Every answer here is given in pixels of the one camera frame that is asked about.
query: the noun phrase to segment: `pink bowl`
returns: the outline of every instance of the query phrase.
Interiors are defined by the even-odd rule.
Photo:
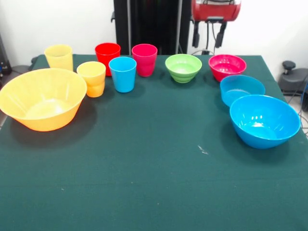
[[[232,75],[240,75],[246,70],[246,62],[235,55],[214,55],[208,61],[213,76],[217,81]]]

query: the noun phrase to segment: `yellow bowl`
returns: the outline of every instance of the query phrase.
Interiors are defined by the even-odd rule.
[[[86,92],[78,74],[40,69],[8,82],[0,91],[0,109],[32,130],[52,131],[72,121]]]

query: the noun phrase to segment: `red machine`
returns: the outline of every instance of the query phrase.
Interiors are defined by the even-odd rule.
[[[240,0],[192,0],[192,18],[194,20],[192,45],[196,48],[198,47],[200,37],[198,33],[199,23],[204,21],[206,23],[221,23],[215,44],[216,48],[221,47],[227,22],[234,21],[240,9]]]

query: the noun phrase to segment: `yellow cup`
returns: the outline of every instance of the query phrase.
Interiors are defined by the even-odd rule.
[[[100,62],[86,62],[77,68],[77,73],[80,74],[86,81],[88,89],[87,95],[95,98],[100,97],[105,89],[106,66]]]
[[[45,50],[50,68],[73,71],[73,49],[68,45],[54,45]]]

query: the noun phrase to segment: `cup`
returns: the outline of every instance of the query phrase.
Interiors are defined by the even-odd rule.
[[[137,62],[137,73],[142,77],[150,76],[155,69],[157,48],[151,44],[139,44],[131,49]]]
[[[95,48],[97,60],[106,66],[106,75],[111,76],[109,62],[120,56],[121,47],[116,43],[102,43]]]
[[[87,95],[92,98],[100,97],[105,89],[106,66],[100,62],[86,62],[77,67],[77,73],[87,83]]]
[[[110,61],[112,80],[118,92],[126,93],[134,89],[136,66],[136,61],[129,57],[118,57]]]
[[[45,50],[50,68],[73,71],[73,49],[68,45],[54,45]]]

